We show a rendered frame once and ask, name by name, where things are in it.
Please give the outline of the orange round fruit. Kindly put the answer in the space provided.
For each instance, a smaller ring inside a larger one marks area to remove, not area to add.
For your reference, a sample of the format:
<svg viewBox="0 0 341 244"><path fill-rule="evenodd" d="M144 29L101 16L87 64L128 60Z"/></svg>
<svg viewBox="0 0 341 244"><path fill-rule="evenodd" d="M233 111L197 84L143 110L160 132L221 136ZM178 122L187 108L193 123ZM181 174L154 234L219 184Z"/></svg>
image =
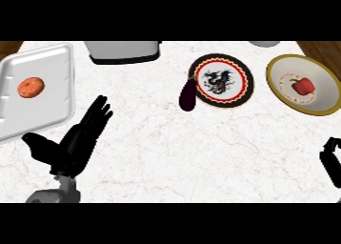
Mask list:
<svg viewBox="0 0 341 244"><path fill-rule="evenodd" d="M44 81L40 77L28 77L16 88L17 95L22 98L34 98L45 87Z"/></svg>

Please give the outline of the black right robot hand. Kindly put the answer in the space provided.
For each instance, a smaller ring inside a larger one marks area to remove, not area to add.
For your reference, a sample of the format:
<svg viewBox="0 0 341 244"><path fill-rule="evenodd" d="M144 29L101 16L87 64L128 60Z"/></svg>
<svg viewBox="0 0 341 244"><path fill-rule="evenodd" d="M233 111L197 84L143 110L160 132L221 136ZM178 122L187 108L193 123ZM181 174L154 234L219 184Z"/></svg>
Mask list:
<svg viewBox="0 0 341 244"><path fill-rule="evenodd" d="M330 137L319 151L319 160L333 186L341 189L341 163L334 155L334 149L341 149L341 138Z"/></svg>

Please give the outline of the red bell pepper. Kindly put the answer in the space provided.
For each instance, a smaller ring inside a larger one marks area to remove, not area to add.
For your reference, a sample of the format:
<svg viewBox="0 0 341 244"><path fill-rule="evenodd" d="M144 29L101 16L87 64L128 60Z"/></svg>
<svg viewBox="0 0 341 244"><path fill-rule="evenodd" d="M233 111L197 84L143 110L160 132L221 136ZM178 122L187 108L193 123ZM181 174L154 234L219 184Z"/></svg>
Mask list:
<svg viewBox="0 0 341 244"><path fill-rule="evenodd" d="M299 95L306 95L314 92L315 87L308 78L291 79L291 88Z"/></svg>

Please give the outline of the white rectangular tray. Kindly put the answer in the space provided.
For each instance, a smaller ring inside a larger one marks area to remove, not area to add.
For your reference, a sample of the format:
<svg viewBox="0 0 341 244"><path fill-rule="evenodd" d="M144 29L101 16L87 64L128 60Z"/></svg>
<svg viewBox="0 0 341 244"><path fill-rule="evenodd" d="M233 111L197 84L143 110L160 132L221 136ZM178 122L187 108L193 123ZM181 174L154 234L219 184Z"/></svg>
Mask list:
<svg viewBox="0 0 341 244"><path fill-rule="evenodd" d="M72 45L9 55L0 62L0 144L63 123L73 110Z"/></svg>

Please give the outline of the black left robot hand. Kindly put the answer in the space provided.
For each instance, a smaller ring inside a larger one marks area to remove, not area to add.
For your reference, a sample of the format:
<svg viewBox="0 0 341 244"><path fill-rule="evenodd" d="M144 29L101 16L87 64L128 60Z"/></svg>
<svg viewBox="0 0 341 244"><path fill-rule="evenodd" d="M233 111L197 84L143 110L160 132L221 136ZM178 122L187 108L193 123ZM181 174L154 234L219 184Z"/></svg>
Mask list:
<svg viewBox="0 0 341 244"><path fill-rule="evenodd" d="M59 143L32 132L20 137L29 148L31 157L50 165L51 175L75 178L82 172L110 116L107 98L98 95Z"/></svg>

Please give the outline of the white appliance with black base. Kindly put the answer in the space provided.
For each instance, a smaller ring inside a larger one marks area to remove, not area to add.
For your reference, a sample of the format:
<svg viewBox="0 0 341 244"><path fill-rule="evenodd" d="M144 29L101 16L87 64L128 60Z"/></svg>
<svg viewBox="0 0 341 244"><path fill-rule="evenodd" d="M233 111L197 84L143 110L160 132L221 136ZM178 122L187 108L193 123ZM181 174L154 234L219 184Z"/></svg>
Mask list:
<svg viewBox="0 0 341 244"><path fill-rule="evenodd" d="M123 65L159 58L160 41L85 41L88 57L95 65Z"/></svg>

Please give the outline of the gold rimmed white plate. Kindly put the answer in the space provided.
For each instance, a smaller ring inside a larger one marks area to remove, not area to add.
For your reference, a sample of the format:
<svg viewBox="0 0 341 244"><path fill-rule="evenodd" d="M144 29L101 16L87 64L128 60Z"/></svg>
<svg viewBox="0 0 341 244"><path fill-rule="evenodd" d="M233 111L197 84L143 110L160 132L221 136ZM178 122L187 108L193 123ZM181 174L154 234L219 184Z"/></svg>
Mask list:
<svg viewBox="0 0 341 244"><path fill-rule="evenodd" d="M275 56L265 67L266 85L297 112L328 115L341 109L341 82L330 69L297 54Z"/></svg>

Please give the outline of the black rimmed dragon print bowl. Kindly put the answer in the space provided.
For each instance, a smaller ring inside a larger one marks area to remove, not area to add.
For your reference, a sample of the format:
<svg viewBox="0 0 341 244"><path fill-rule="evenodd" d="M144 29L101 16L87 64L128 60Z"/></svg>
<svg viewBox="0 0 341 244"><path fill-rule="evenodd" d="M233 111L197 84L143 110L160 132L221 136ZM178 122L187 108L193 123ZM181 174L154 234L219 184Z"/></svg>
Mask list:
<svg viewBox="0 0 341 244"><path fill-rule="evenodd" d="M188 69L196 98L221 109L235 108L253 93L253 75L238 59L222 53L200 56Z"/></svg>

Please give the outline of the dark purple eggplant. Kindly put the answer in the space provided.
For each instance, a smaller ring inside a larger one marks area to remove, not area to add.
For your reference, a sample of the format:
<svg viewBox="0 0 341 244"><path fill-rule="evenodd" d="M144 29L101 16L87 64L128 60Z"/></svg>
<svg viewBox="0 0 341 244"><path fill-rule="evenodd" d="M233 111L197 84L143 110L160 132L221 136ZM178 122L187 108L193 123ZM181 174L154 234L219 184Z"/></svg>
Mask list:
<svg viewBox="0 0 341 244"><path fill-rule="evenodd" d="M178 95L178 106L185 112L190 112L196 107L196 81L190 78L182 86Z"/></svg>

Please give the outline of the grey round object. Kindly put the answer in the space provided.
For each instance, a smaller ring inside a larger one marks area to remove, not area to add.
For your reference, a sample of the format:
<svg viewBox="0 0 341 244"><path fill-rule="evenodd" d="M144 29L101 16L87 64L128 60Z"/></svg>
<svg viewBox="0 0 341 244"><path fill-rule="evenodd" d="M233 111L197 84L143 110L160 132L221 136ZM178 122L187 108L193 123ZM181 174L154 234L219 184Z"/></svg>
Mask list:
<svg viewBox="0 0 341 244"><path fill-rule="evenodd" d="M261 48L269 48L278 45L280 41L249 41L252 45Z"/></svg>

